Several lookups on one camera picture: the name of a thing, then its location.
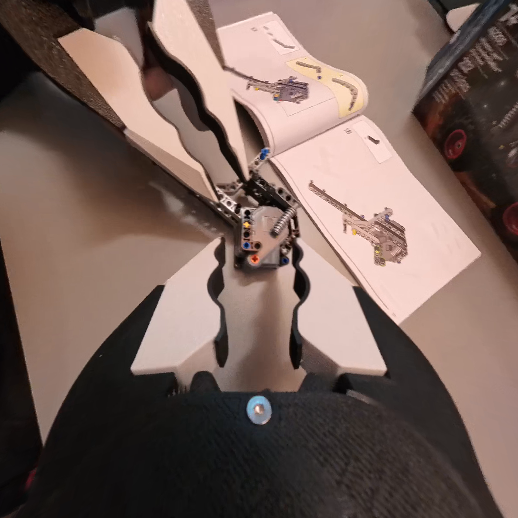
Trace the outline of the white rounded object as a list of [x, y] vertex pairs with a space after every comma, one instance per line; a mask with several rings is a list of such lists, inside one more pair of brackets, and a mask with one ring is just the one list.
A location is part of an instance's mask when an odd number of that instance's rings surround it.
[[464, 5], [449, 10], [445, 15], [445, 22], [452, 33], [455, 33], [476, 11], [479, 3]]

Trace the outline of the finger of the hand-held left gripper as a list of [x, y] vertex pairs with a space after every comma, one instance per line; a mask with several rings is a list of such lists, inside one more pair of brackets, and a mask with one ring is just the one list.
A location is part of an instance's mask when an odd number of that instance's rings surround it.
[[89, 29], [58, 39], [124, 125], [126, 139], [196, 195], [217, 203], [206, 170], [185, 149], [177, 128], [149, 100], [142, 74], [124, 45]]
[[200, 121], [241, 181], [249, 168], [226, 72], [187, 1], [154, 1], [149, 44], [166, 72], [191, 94]]

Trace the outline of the dark printed toy box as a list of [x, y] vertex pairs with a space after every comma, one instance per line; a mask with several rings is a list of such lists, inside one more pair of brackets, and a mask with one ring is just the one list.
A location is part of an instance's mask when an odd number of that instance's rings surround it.
[[413, 114], [517, 261], [517, 1], [486, 1], [430, 62]]

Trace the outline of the grey black toy brick assembly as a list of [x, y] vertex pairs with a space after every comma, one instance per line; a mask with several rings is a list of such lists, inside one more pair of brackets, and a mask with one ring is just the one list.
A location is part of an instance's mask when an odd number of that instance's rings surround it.
[[260, 174], [270, 159], [262, 148], [249, 163], [250, 178], [214, 186], [212, 210], [234, 228], [234, 267], [242, 271], [273, 270], [289, 264], [289, 254], [300, 236], [298, 200]]

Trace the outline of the open instruction booklet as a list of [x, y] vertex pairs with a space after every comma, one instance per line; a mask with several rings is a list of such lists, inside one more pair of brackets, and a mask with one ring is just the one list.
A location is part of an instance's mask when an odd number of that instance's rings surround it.
[[481, 253], [363, 115], [368, 90], [268, 12], [217, 29], [234, 99], [271, 163], [359, 284], [397, 324]]

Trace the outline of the person's dark clothing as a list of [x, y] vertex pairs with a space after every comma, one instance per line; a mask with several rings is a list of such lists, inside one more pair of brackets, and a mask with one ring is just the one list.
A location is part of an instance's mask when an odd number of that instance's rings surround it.
[[25, 501], [42, 450], [15, 306], [1, 250], [1, 515]]

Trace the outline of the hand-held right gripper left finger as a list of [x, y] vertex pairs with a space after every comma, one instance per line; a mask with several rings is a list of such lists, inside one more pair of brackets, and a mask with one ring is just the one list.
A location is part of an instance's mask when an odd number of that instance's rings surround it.
[[224, 288], [225, 239], [216, 238], [164, 284], [131, 366], [134, 375], [214, 373], [228, 358]]

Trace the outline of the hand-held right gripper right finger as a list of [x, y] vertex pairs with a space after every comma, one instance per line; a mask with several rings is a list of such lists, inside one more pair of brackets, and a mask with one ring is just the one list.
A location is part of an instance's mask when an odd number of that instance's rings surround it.
[[295, 243], [292, 264], [298, 297], [289, 336], [293, 368], [329, 381], [387, 374], [355, 286], [304, 241]]

